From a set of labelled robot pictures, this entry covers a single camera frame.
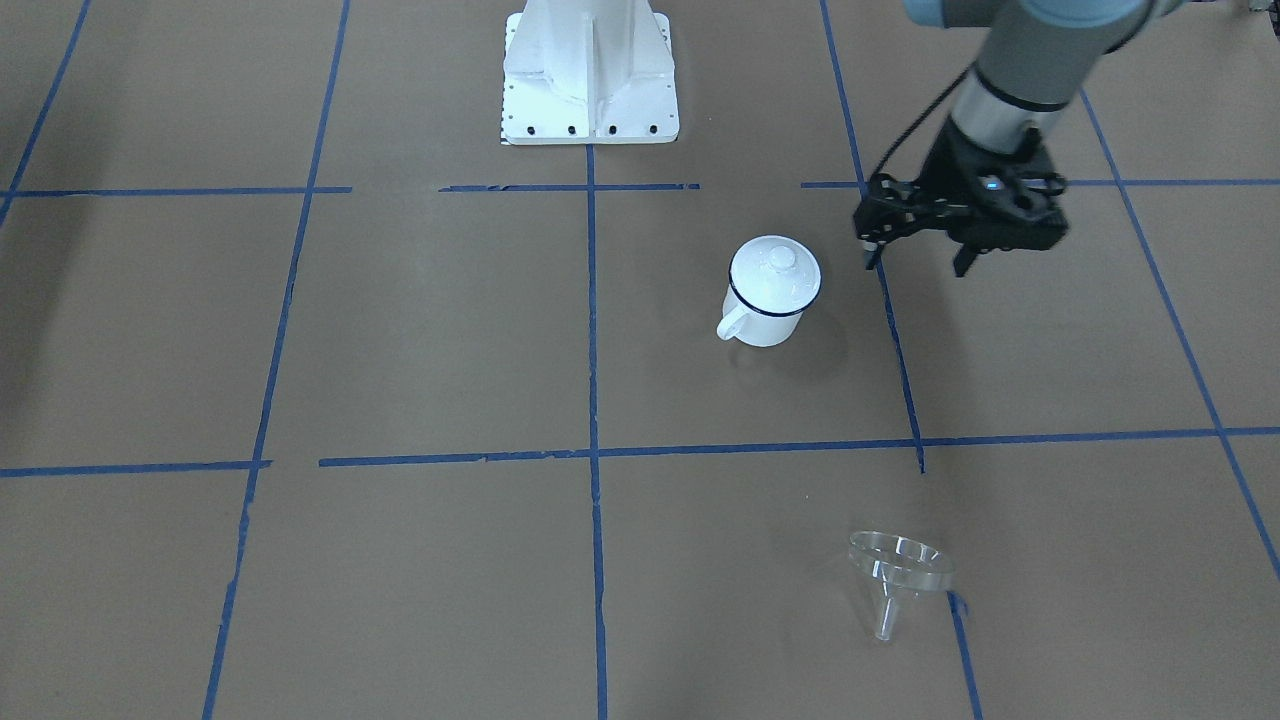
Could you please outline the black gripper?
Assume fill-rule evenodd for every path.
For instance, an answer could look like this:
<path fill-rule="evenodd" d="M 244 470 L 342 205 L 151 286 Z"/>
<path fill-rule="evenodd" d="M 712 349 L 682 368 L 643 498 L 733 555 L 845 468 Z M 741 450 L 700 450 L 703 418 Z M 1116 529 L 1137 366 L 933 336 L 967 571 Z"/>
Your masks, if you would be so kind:
<path fill-rule="evenodd" d="M 1050 250 L 1069 232 L 1059 204 L 1066 187 L 1037 126 L 1024 127 L 1010 155 L 943 126 L 915 179 L 883 172 L 869 179 L 852 214 L 864 269 L 879 268 L 890 243 L 923 231 L 941 231 L 957 243 L 956 278 L 988 252 Z"/>

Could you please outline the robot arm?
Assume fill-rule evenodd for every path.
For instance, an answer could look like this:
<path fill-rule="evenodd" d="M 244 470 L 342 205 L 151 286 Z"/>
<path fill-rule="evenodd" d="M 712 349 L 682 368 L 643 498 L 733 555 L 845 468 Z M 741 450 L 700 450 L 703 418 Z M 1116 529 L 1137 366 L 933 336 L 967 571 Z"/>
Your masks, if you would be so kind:
<path fill-rule="evenodd" d="M 852 214 L 867 269 L 895 241 L 923 231 L 957 245 L 955 275 L 995 251 L 1046 251 L 1069 232 L 1068 187 L 1046 137 L 1097 63 L 1125 47 L 1176 1 L 906 1 L 919 26 L 986 32 L 969 67 L 932 102 L 948 114 L 918 176 L 877 165 Z"/>

